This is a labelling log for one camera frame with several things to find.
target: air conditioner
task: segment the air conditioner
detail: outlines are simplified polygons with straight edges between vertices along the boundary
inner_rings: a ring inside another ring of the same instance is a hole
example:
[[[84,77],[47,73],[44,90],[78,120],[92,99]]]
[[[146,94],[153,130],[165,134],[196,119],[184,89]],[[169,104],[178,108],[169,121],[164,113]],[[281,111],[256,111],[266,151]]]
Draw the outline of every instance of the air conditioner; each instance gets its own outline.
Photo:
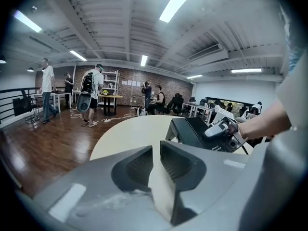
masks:
[[[191,65],[202,66],[227,58],[229,58],[228,51],[221,44],[216,44],[188,57],[188,60]]]

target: shorts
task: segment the shorts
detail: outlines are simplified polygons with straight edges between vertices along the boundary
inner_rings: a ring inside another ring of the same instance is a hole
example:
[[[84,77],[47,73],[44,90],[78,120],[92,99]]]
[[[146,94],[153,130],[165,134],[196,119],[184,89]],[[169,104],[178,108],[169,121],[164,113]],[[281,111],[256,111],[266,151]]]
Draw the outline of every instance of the shorts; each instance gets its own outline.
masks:
[[[91,98],[90,108],[91,109],[96,109],[97,108],[97,99]]]

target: railing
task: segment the railing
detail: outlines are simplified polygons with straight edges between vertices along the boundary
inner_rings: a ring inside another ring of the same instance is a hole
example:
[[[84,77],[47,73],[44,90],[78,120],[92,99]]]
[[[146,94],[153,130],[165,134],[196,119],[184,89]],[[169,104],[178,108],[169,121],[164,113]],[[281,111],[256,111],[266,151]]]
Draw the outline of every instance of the railing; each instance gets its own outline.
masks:
[[[15,91],[20,91],[21,92],[22,90],[25,91],[27,97],[30,97],[31,95],[36,94],[37,90],[39,90],[39,87],[16,88],[16,89],[0,90],[0,94],[9,93],[9,92],[15,92]],[[5,100],[5,99],[18,98],[18,97],[23,97],[22,93],[20,93],[20,95],[13,95],[13,96],[4,97],[4,98],[1,98],[1,95],[0,95],[0,101]],[[13,104],[13,102],[2,104],[2,105],[0,105],[0,107],[4,107],[4,106],[10,105],[10,104]],[[14,108],[8,108],[6,110],[3,110],[3,111],[0,112],[0,115],[5,113],[5,112],[8,112],[10,110],[14,110]],[[15,112],[13,114],[11,114],[11,115],[7,115],[7,116],[5,116],[3,118],[0,118],[0,124],[1,124],[2,120],[6,119],[6,118],[9,118],[9,117],[11,117],[13,115],[15,115]]]

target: white wall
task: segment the white wall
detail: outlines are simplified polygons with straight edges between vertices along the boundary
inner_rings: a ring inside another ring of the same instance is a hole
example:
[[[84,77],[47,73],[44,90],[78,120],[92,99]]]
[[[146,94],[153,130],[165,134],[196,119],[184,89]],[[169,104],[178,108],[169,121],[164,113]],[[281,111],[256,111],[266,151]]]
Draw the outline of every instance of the white wall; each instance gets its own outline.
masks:
[[[0,65],[0,90],[15,89],[15,88],[30,88],[35,87],[35,75],[36,72],[28,72],[24,67],[24,62],[19,60],[8,60],[7,64]],[[0,99],[10,96],[21,95],[20,91],[14,91],[9,93],[1,93]],[[0,100],[0,105],[6,103],[12,103],[12,98]],[[13,108],[13,104],[8,104],[0,107],[0,112]],[[14,110],[10,110],[0,114],[0,118],[6,117],[14,113]]]
[[[204,97],[227,99],[243,103],[262,102],[262,111],[275,99],[276,84],[259,80],[224,80],[198,82],[196,101]]]

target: sneaker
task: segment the sneaker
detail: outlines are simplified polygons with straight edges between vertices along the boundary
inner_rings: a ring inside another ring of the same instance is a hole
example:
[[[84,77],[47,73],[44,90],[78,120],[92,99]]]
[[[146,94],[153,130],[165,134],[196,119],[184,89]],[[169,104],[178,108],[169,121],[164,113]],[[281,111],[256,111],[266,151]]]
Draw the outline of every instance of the sneaker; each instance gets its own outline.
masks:
[[[58,113],[59,113],[59,111],[56,110],[56,113],[53,114],[53,118],[56,118]]]
[[[89,127],[93,127],[93,126],[96,126],[97,125],[97,122],[96,121],[93,121],[92,124],[89,123]]]

